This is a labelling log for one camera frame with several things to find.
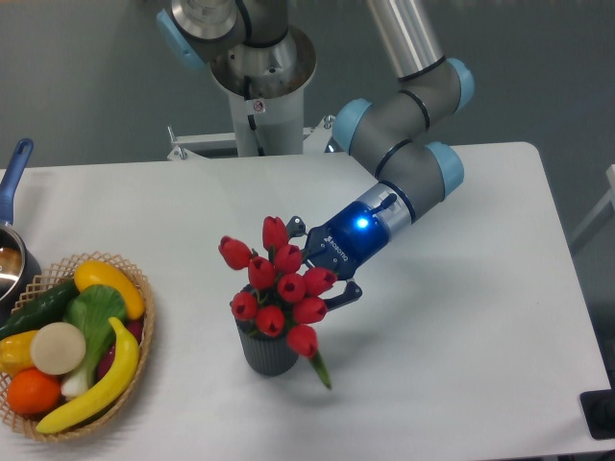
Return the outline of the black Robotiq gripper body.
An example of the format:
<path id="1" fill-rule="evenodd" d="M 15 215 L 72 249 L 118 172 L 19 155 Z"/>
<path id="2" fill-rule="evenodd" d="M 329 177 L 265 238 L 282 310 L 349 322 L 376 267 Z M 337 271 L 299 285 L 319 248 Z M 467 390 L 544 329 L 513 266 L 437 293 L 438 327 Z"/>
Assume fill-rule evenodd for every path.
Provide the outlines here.
<path id="1" fill-rule="evenodd" d="M 384 248 L 390 239 L 379 212 L 363 202 L 350 203 L 329 221 L 307 234 L 307 261 L 334 272 L 339 280 L 351 279 L 357 269 Z"/>

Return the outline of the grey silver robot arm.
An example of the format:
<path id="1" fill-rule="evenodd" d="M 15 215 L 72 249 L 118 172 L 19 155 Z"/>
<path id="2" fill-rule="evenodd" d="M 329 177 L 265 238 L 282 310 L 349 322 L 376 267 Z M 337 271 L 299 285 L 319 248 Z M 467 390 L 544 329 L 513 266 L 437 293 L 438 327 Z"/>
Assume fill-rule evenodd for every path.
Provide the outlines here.
<path id="1" fill-rule="evenodd" d="M 475 83 L 461 61 L 444 55 L 419 1 L 368 5 L 399 90 L 375 105 L 346 104 L 332 122 L 332 144 L 353 157 L 376 184 L 325 224 L 303 236 L 307 263 L 334 271 L 346 284 L 329 309 L 361 294 L 356 270 L 405 227 L 444 201 L 464 179 L 449 146 L 416 138 L 471 100 Z M 242 157 L 304 150 L 304 90 L 316 67 L 310 39 L 288 21 L 284 1 L 172 1 L 157 16 L 162 36 L 187 67 L 208 67 L 226 92 L 236 150 Z"/>

